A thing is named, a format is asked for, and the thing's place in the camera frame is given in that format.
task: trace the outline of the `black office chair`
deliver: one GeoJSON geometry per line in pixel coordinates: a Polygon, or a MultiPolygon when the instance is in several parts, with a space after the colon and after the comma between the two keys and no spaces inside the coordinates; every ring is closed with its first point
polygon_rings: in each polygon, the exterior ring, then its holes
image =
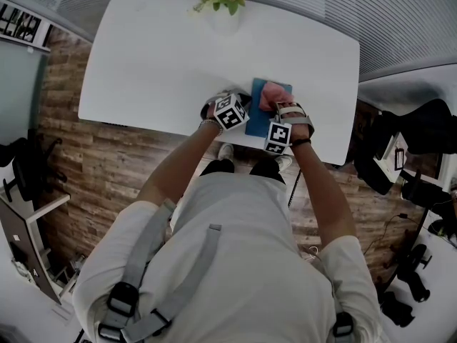
{"type": "Polygon", "coordinates": [[[457,153],[457,117],[445,101],[434,99],[404,116],[383,111],[365,130],[354,157],[358,177],[380,194],[387,194],[392,182],[374,157],[381,159],[392,136],[401,132],[411,154],[457,153]]]}
{"type": "Polygon", "coordinates": [[[32,201],[43,190],[52,192],[52,187],[47,181],[48,177],[66,182],[65,174],[55,171],[47,164],[49,155],[57,144],[62,143],[62,140],[55,140],[45,152],[41,149],[40,140],[42,135],[32,140],[21,138],[8,146],[0,145],[0,167],[7,166],[14,159],[15,179],[9,183],[3,179],[5,194],[10,202],[12,202],[10,191],[15,185],[19,188],[24,201],[32,201]]]}

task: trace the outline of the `shoulder strap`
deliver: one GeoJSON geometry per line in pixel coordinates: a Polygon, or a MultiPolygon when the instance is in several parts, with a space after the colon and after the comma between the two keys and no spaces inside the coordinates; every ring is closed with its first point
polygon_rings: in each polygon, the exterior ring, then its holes
{"type": "Polygon", "coordinates": [[[175,208],[175,204],[166,199],[144,227],[131,250],[121,281],[109,294],[106,302],[108,311],[98,327],[100,337],[114,342],[124,341],[121,329],[135,314],[139,299],[138,288],[141,285],[146,264],[161,248],[168,220],[175,208]]]}
{"type": "Polygon", "coordinates": [[[122,329],[122,335],[127,343],[136,343],[150,336],[157,337],[171,325],[176,315],[192,299],[206,271],[211,266],[221,229],[221,225],[209,225],[199,255],[182,283],[149,315],[122,329]]]}

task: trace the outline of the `black wristband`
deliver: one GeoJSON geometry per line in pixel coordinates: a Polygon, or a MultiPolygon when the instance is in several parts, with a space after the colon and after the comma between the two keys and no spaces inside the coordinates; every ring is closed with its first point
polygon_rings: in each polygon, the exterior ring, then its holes
{"type": "Polygon", "coordinates": [[[294,142],[292,142],[291,147],[295,147],[295,146],[298,146],[298,145],[306,144],[308,142],[311,145],[311,140],[310,139],[298,139],[298,140],[295,140],[294,142]]]}

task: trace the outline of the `chair leg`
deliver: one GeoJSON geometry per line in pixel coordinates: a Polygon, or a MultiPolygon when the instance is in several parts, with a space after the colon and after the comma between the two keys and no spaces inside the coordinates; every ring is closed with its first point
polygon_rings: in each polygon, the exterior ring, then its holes
{"type": "Polygon", "coordinates": [[[9,193],[9,191],[16,184],[17,184],[17,180],[15,180],[15,179],[10,181],[9,183],[6,183],[6,179],[3,179],[3,188],[5,189],[6,198],[8,199],[9,202],[13,202],[13,199],[11,198],[11,194],[9,193]]]}
{"type": "Polygon", "coordinates": [[[44,157],[44,161],[47,161],[47,159],[49,158],[49,155],[51,155],[52,151],[54,150],[54,147],[57,145],[57,144],[61,144],[62,143],[62,139],[55,139],[52,144],[48,147],[48,149],[46,150],[46,152],[44,153],[43,157],[44,157]]]}

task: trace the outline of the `foot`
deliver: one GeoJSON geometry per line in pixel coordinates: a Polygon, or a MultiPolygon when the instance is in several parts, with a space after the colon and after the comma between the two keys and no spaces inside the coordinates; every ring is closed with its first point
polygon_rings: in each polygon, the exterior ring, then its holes
{"type": "Polygon", "coordinates": [[[281,155],[274,159],[279,165],[279,171],[282,172],[290,167],[292,158],[289,155],[281,155]]]}
{"type": "Polygon", "coordinates": [[[234,153],[234,148],[232,144],[222,144],[221,148],[219,149],[219,153],[217,155],[218,160],[230,160],[233,162],[233,153],[234,153]]]}

